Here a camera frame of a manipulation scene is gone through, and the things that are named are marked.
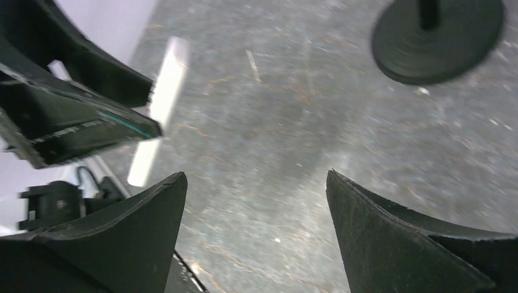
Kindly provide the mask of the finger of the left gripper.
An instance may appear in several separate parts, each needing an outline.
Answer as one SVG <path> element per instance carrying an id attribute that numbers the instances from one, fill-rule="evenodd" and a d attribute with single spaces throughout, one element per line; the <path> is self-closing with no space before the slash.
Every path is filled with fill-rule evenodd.
<path id="1" fill-rule="evenodd" d="M 151 79 L 87 39 L 54 1 L 1 1 L 1 80 L 67 91 L 50 73 L 54 60 L 85 92 L 126 107 L 148 103 Z"/>
<path id="2" fill-rule="evenodd" d="M 1 65 L 1 137 L 20 159 L 48 168 L 161 135 L 136 112 L 151 79 L 122 64 L 66 69 L 69 81 L 36 64 Z"/>

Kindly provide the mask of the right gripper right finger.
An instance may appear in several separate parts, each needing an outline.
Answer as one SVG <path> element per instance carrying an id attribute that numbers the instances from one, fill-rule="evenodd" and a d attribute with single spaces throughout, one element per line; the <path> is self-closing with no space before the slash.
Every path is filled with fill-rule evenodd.
<path id="1" fill-rule="evenodd" d="M 326 196 L 351 292 L 517 291 L 515 234 L 419 213 L 335 170 Z"/>

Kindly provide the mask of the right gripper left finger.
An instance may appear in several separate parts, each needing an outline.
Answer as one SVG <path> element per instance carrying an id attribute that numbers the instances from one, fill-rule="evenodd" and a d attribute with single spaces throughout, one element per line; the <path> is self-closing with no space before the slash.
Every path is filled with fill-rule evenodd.
<path id="1" fill-rule="evenodd" d="M 91 215 L 1 238 L 2 292 L 164 292 L 183 172 Z"/>

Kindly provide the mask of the white remote control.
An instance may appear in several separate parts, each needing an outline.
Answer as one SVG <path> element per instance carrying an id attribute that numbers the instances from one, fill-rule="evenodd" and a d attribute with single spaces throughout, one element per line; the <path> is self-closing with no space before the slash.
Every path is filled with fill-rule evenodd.
<path id="1" fill-rule="evenodd" d="M 157 121 L 166 133 L 180 97 L 188 71 L 189 43 L 179 37 L 169 39 L 153 93 L 148 104 L 148 116 Z M 132 164 L 129 168 L 127 183 L 131 186 L 145 187 L 152 167 L 158 160 L 163 138 L 155 138 L 138 143 Z"/>

